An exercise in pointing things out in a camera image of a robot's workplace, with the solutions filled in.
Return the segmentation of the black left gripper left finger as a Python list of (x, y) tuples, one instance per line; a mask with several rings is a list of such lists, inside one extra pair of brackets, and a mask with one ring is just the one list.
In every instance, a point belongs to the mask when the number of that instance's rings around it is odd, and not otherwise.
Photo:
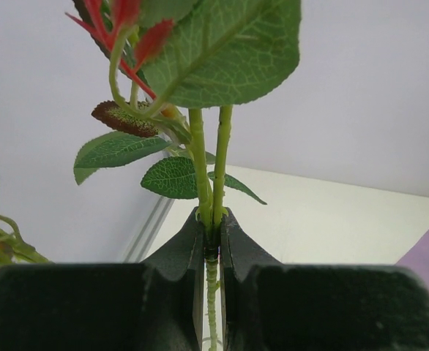
[(139, 263), (0, 268), (0, 350), (199, 350), (204, 229)]

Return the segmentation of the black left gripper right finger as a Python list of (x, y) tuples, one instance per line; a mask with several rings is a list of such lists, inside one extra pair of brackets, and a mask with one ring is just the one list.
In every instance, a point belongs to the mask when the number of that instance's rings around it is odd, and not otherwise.
[(429, 350), (429, 290), (407, 268), (285, 264), (232, 213), (220, 266), (225, 350)]

